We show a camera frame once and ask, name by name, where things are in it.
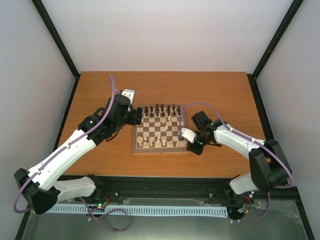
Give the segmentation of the wooden folding chess board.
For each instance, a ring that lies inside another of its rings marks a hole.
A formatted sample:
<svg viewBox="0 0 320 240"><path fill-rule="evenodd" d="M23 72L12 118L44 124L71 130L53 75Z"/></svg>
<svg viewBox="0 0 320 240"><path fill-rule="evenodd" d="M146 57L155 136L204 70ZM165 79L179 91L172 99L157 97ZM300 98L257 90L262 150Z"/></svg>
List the wooden folding chess board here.
<svg viewBox="0 0 320 240"><path fill-rule="evenodd" d="M142 105L141 124L133 129L132 152L164 154L187 151L188 141L180 139L186 125L183 104Z"/></svg>

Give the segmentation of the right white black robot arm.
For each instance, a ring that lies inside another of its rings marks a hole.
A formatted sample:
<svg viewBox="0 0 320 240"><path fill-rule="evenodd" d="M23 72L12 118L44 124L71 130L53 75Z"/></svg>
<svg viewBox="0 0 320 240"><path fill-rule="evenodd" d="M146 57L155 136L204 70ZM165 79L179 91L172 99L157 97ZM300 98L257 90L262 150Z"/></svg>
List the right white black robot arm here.
<svg viewBox="0 0 320 240"><path fill-rule="evenodd" d="M227 198L255 191L268 193L274 188L285 188L286 182L293 181L292 170L276 140L255 139L225 121L212 121L203 111L196 113L191 120L196 131L185 127L180 130L181 137L188 141L188 151L201 155L206 145L227 146L249 161L249 173L238 175L223 186Z"/></svg>

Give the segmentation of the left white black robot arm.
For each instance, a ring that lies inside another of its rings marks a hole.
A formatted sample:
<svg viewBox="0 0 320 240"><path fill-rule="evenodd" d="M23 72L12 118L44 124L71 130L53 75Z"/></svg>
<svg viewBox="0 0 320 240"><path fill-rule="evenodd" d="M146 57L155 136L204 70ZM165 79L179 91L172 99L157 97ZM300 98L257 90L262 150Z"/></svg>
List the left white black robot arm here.
<svg viewBox="0 0 320 240"><path fill-rule="evenodd" d="M14 173L19 194L29 204L29 211L40 215L67 199L89 197L96 202L103 198L104 188L94 175L67 181L58 181L58 178L84 154L103 141L113 140L125 125L141 124L143 110L133 108L134 99L135 93L128 89L115 94L105 107L87 116L45 160L28 170L20 168Z"/></svg>

